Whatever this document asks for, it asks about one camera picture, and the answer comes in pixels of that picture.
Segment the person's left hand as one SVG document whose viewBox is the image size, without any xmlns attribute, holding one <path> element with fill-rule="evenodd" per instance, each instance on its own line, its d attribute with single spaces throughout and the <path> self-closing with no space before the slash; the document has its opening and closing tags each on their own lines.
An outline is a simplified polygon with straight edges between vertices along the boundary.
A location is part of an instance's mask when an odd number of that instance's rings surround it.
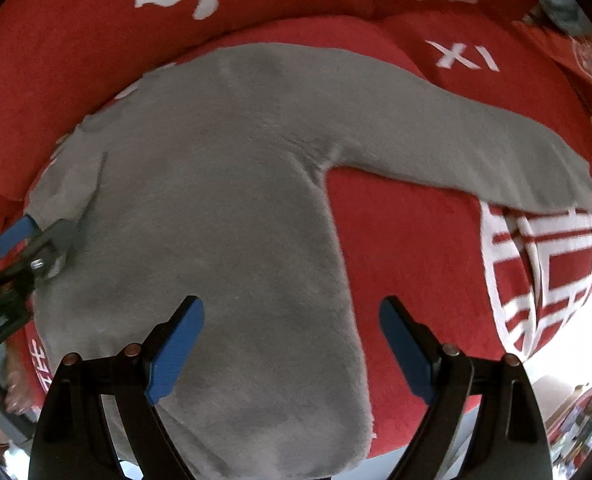
<svg viewBox="0 0 592 480">
<path fill-rule="evenodd" d="M 24 436 L 11 417 L 34 422 L 34 392 L 22 355 L 7 341 L 0 345 L 0 448 L 15 445 L 28 451 L 31 437 Z"/>
</svg>

